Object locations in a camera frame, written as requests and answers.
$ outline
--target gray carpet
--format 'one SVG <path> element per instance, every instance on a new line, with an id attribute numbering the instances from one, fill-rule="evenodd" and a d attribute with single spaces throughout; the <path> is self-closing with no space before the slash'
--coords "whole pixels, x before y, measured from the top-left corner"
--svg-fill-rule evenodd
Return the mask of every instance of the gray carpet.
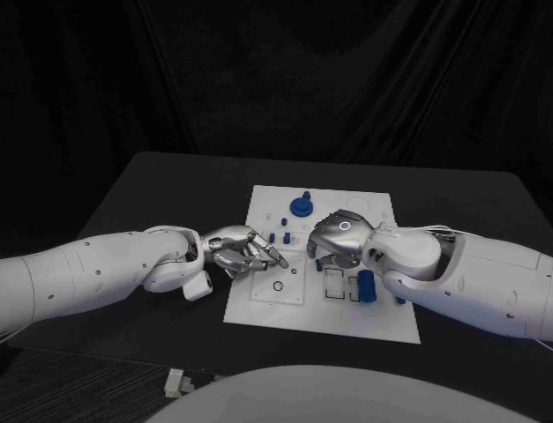
<path id="1" fill-rule="evenodd" d="M 3 362 L 0 422 L 141 422 L 173 401 L 163 367 L 6 345 Z"/>

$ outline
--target metallic robot hand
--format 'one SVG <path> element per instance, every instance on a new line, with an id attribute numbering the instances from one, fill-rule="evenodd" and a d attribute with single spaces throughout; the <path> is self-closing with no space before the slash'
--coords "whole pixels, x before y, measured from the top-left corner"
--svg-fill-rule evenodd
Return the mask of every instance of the metallic robot hand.
<path id="1" fill-rule="evenodd" d="M 320 258 L 322 264 L 335 264 L 342 269 L 357 267 L 361 263 L 361 250 L 374 228 L 365 218 L 346 210 L 331 213 L 316 223 L 307 238 L 307 256 L 315 258 L 316 247 L 333 254 Z"/>
<path id="2" fill-rule="evenodd" d="M 271 264 L 289 267 L 281 254 L 250 226 L 225 226 L 202 235 L 206 263 L 216 263 L 231 279 L 242 279 L 251 271 L 266 271 Z M 261 259 L 261 252 L 271 260 Z"/>

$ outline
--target dark table surface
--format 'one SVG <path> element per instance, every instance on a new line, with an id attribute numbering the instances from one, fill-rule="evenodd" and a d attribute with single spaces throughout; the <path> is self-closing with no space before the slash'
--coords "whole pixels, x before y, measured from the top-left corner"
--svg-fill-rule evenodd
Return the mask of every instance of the dark table surface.
<path id="1" fill-rule="evenodd" d="M 512 174 L 153 152 L 134 156 L 79 238 L 157 225 L 202 234 L 244 224 L 255 184 L 385 192 L 401 226 L 443 224 L 553 256 L 553 229 Z M 34 323 L 10 345 L 219 375 L 293 364 L 372 369 L 553 421 L 553 352 L 534 341 L 492 335 L 417 305 L 420 345 L 222 323 L 228 278 L 214 265 L 208 272 L 215 291 L 203 299 L 138 288 L 105 308 Z"/>

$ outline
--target rectangular slot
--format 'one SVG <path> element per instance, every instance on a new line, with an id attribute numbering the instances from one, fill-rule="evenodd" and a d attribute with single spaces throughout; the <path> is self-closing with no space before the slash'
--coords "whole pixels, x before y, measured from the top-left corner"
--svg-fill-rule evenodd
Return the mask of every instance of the rectangular slot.
<path id="1" fill-rule="evenodd" d="M 357 276 L 351 276 L 348 278 L 348 299 L 351 302 L 359 302 L 358 301 L 358 281 Z"/>
<path id="2" fill-rule="evenodd" d="M 345 299 L 344 271 L 341 269 L 325 269 L 323 285 L 325 285 L 325 298 L 344 300 Z"/>

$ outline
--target robotic hand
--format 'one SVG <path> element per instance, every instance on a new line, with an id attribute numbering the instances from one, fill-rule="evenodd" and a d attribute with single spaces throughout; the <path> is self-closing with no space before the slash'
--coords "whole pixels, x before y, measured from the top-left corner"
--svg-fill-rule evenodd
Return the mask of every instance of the robotic hand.
<path id="1" fill-rule="evenodd" d="M 273 264 L 289 266 L 248 226 L 203 236 L 180 226 L 156 226 L 0 260 L 0 337 L 33 322 L 124 300 L 138 285 L 153 293 L 182 288 L 186 299 L 196 300 L 212 292 L 205 263 L 232 279 Z"/>
<path id="2" fill-rule="evenodd" d="M 351 211 L 315 226 L 307 256 L 322 263 L 362 263 L 387 290 L 436 313 L 515 338 L 553 341 L 553 257 L 476 235 L 424 228 L 374 228 Z"/>

